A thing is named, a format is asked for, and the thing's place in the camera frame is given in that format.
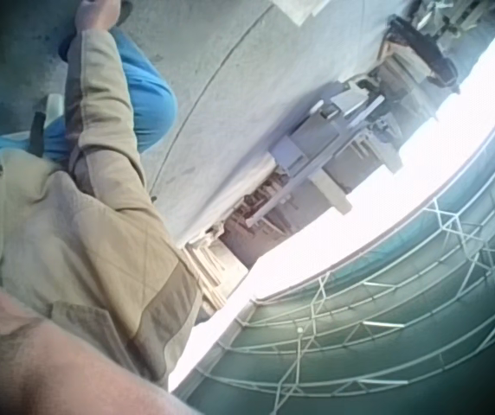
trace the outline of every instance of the jacket sleeve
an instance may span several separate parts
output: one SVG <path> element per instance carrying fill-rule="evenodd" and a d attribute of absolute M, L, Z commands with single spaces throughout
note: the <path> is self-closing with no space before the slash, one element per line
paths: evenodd
<path fill-rule="evenodd" d="M 90 29 L 74 38 L 65 101 L 68 168 L 80 190 L 119 212 L 151 211 L 128 86 L 109 32 Z"/>

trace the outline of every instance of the jacket pocket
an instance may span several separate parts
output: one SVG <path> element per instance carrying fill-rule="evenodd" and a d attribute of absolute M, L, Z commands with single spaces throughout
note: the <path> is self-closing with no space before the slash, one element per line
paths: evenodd
<path fill-rule="evenodd" d="M 107 310 L 57 301 L 53 304 L 51 319 L 61 328 L 97 348 L 112 361 L 138 374 Z"/>

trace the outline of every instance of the person's skin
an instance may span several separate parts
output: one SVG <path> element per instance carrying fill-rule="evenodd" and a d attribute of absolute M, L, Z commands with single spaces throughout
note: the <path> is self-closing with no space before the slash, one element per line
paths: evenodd
<path fill-rule="evenodd" d="M 77 31 L 109 30 L 119 11 L 120 0 L 82 0 Z M 0 289 L 0 413 L 194 412 Z"/>

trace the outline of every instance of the bright sky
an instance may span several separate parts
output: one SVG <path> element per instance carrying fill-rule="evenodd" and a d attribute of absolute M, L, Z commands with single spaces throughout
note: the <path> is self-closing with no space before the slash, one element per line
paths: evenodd
<path fill-rule="evenodd" d="M 401 148 L 403 169 L 385 166 L 357 187 L 342 216 L 331 208 L 261 257 L 222 310 L 192 330 L 170 375 L 172 391 L 203 358 L 250 298 L 298 284 L 370 243 L 448 182 L 495 127 L 495 39 L 460 86 Z"/>

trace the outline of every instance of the shoe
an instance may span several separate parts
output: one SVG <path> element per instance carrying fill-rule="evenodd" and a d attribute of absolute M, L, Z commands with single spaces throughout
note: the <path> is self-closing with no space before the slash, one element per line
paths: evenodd
<path fill-rule="evenodd" d="M 132 10 L 133 10 L 132 2 L 130 2 L 128 0 L 123 0 L 121 2 L 121 4 L 120 4 L 120 16 L 119 16 L 119 19 L 117 21 L 117 26 L 120 26 L 121 24 L 126 22 L 126 20 L 128 20 L 128 17 L 130 17 L 130 15 L 132 14 Z M 59 49 L 58 49 L 58 54 L 59 54 L 59 57 L 61 58 L 62 61 L 67 62 L 68 49 L 71 47 L 71 42 L 73 41 L 75 36 L 76 36 L 75 33 L 70 35 L 70 36 L 67 36 L 60 43 Z"/>

